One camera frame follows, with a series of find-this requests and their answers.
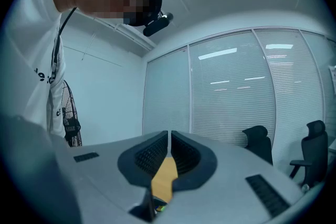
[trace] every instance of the black fan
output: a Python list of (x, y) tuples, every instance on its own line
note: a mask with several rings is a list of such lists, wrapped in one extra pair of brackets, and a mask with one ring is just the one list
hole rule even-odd
[(69, 146), (81, 146), (80, 124), (77, 117), (74, 97), (68, 83), (63, 81), (62, 95), (63, 125), (65, 128), (65, 140)]

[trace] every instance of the horizontal blind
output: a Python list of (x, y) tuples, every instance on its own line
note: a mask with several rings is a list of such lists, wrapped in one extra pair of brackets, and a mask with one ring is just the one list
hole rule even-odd
[(277, 95), (274, 166), (289, 174), (292, 159), (302, 159), (307, 123), (323, 119), (323, 99), (313, 57), (298, 30), (255, 30), (264, 47)]
[(275, 96), (267, 62), (250, 31), (190, 46), (192, 132), (247, 145), (242, 130), (263, 125), (273, 142)]
[(189, 70), (187, 48), (148, 63), (145, 84), (143, 134), (189, 131)]
[(325, 106), (325, 129), (329, 135), (335, 136), (336, 103), (334, 100), (334, 86), (329, 66), (336, 65), (336, 55), (331, 44), (325, 37), (302, 31), (311, 52), (314, 55), (319, 68), (321, 81), (323, 83), (324, 106)]

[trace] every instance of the chair armrest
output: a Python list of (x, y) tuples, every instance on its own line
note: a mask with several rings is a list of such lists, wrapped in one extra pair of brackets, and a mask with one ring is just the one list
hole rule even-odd
[(307, 161), (302, 161), (302, 160), (296, 159), (296, 160), (292, 160), (292, 161), (290, 162), (290, 165), (309, 167), (309, 166), (312, 165), (312, 163), (311, 163), (311, 162), (307, 162)]

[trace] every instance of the office chair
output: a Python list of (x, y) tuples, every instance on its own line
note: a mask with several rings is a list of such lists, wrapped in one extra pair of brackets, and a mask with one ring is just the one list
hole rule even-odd
[(305, 179), (301, 185), (307, 184), (309, 187), (314, 186), (316, 182), (321, 182), (328, 167), (328, 135), (323, 121), (313, 121), (307, 124), (309, 129), (308, 136), (301, 141), (303, 159), (293, 160), (290, 165), (294, 166), (290, 178), (302, 166), (305, 168)]
[(267, 129), (258, 125), (243, 130), (243, 133), (247, 135), (247, 146), (245, 148), (273, 165), (272, 145), (271, 140), (267, 137)]

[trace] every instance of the shirt sleeve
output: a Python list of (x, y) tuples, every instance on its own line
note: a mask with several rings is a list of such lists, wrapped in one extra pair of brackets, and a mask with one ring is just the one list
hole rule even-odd
[(58, 63), (56, 68), (56, 77), (54, 82), (50, 86), (49, 93), (49, 109), (50, 109), (50, 134), (65, 136), (65, 129), (63, 126), (62, 115), (62, 95), (63, 95), (63, 80), (65, 74), (65, 59), (62, 39), (60, 39), (59, 51), (58, 51)]

